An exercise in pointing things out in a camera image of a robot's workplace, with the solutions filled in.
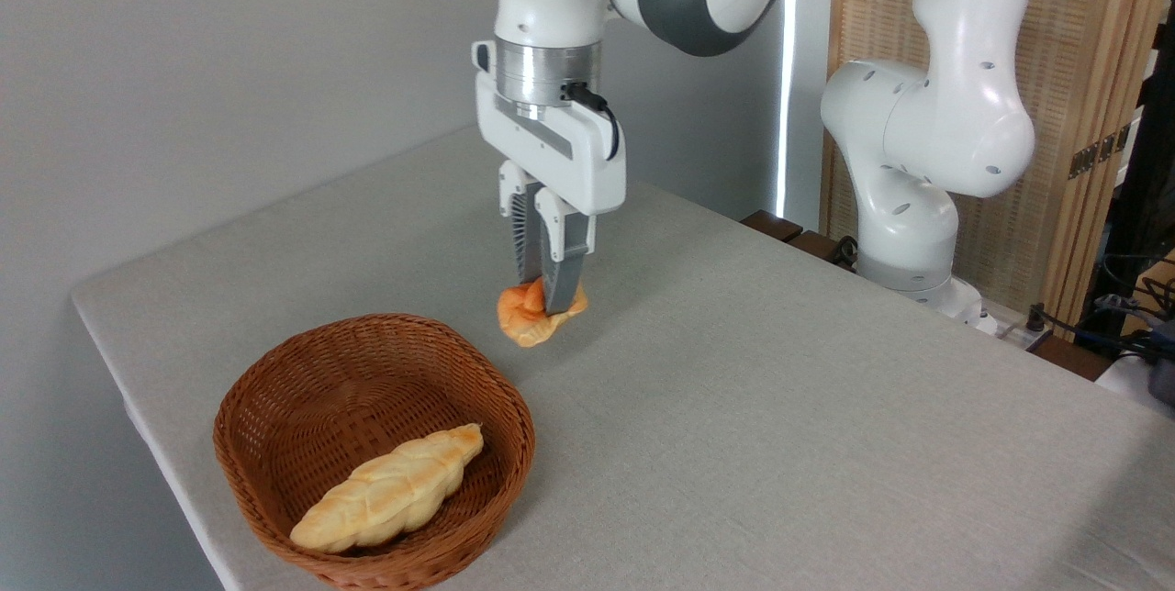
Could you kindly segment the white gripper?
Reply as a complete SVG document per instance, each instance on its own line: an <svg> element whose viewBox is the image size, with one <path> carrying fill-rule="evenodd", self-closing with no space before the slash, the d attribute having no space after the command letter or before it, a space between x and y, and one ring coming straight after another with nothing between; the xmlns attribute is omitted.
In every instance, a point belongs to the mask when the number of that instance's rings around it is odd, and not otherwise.
<svg viewBox="0 0 1175 591"><path fill-rule="evenodd" d="M571 86L591 96L599 89L600 43L479 40L474 67L481 135L510 160L498 169L499 211L510 220L518 282L542 275L546 315L568 313L595 250L595 215L618 209L626 195L620 125L568 94Z"/></svg>

